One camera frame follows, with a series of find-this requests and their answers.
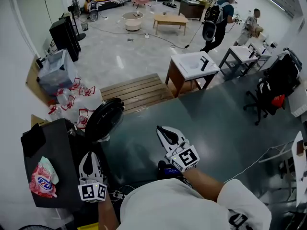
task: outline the white cable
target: white cable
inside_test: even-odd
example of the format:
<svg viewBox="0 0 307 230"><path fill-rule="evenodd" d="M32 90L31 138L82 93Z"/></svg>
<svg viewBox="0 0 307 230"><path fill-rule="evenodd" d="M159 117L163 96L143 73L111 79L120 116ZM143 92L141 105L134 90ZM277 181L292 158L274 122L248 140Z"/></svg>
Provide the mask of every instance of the white cable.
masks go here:
<svg viewBox="0 0 307 230"><path fill-rule="evenodd" d="M248 170L248 169L249 169L250 167L252 167L255 163L257 163L265 154L267 154L269 150L276 149L276 150L280 151L279 149L277 149L277 147L287 145L287 144L289 144L289 143L291 143L291 142L293 142L293 141L289 141L289 142L284 143L284 144L282 144L282 145L278 145L278 146L275 146L275 147L270 147L270 148L268 148L267 151L266 151L260 158L258 158L251 166L248 166L244 171L242 171L242 172L240 172L239 174L236 174L234 177L228 179L227 181L224 182L224 184L227 183L227 182L229 182L229 181L232 180L232 179L235 179L238 175L243 174L246 170Z"/></svg>

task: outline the pants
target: pants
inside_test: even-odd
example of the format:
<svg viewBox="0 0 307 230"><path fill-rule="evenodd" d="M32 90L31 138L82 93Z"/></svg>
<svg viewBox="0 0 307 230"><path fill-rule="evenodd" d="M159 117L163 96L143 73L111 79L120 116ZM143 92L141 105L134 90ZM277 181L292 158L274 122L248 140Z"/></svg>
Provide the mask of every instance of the pants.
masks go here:
<svg viewBox="0 0 307 230"><path fill-rule="evenodd" d="M205 51L206 53L208 53L210 50L218 47L222 43L222 41L224 39L225 30L226 30L225 26L217 25L216 26L215 36L214 36L215 41L214 42L212 42L213 40L207 41L206 42L206 47L203 48L202 51Z"/></svg>

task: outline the trash can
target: trash can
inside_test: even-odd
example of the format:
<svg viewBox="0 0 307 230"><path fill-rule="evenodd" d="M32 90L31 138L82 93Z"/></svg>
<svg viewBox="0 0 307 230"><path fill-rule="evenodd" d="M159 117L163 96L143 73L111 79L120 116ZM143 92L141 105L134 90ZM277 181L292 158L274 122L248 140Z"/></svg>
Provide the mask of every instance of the trash can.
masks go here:
<svg viewBox="0 0 307 230"><path fill-rule="evenodd" d="M84 32L87 31L88 30L87 21L81 22L81 27Z"/></svg>

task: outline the gray floor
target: gray floor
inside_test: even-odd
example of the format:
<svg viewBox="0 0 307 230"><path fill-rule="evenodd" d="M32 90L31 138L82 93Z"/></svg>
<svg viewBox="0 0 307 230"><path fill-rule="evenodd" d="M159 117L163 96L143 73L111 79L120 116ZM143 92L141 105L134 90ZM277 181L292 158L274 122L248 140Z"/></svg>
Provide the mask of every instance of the gray floor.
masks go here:
<svg viewBox="0 0 307 230"><path fill-rule="evenodd" d="M256 161L269 147L295 138L299 130L306 137L305 127L294 118L287 105L255 126L257 113L243 111L252 100L245 96L253 91L261 73L228 81L207 91L187 94L159 105L126 115L122 124L104 144L109 166L116 181L133 184L154 180L157 164L165 151L156 135L156 126L171 126L183 132L201 158L198 168L219 181L226 181ZM281 160L256 163L237 179L257 197L268 189L280 188L278 165ZM261 199L274 203L286 197L285 191L267 192ZM295 204L269 206L272 212L271 230L285 228L284 216L295 211Z"/></svg>
<svg viewBox="0 0 307 230"><path fill-rule="evenodd" d="M197 52L205 46L201 29L188 49L171 48L171 43L154 36L146 39L144 33L155 34L155 29L153 29L155 14L167 12L178 15L179 10L169 8L161 2L151 1L149 4L152 6L139 6L138 10L144 13L142 28L133 34L122 34L128 33L125 30L125 20L121 18L122 15L127 12L136 12L136 6L132 7L131 2L125 6L101 11L98 21L87 20L89 30L85 32L86 38L80 41L82 50L79 60L75 62L85 83L103 88L152 73L158 73L161 80L164 81L171 55ZM85 21L86 17L83 14L80 20ZM160 25L158 36L184 48L200 25L198 20L189 19L185 36L183 28L179 29L179 26ZM242 25L234 25L231 32L226 33L223 43L209 53L217 64L221 62L228 48L238 38L241 28ZM223 79L221 75L218 75L210 87L221 82Z"/></svg>

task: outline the wooden platform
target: wooden platform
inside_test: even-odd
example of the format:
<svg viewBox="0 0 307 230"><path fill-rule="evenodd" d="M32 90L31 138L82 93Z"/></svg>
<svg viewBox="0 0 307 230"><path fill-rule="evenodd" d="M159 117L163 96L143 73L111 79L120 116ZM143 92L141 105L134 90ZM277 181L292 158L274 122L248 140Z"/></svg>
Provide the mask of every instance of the wooden platform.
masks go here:
<svg viewBox="0 0 307 230"><path fill-rule="evenodd" d="M104 100L120 98L125 104L124 114L174 98L156 73L103 88L100 92Z"/></svg>

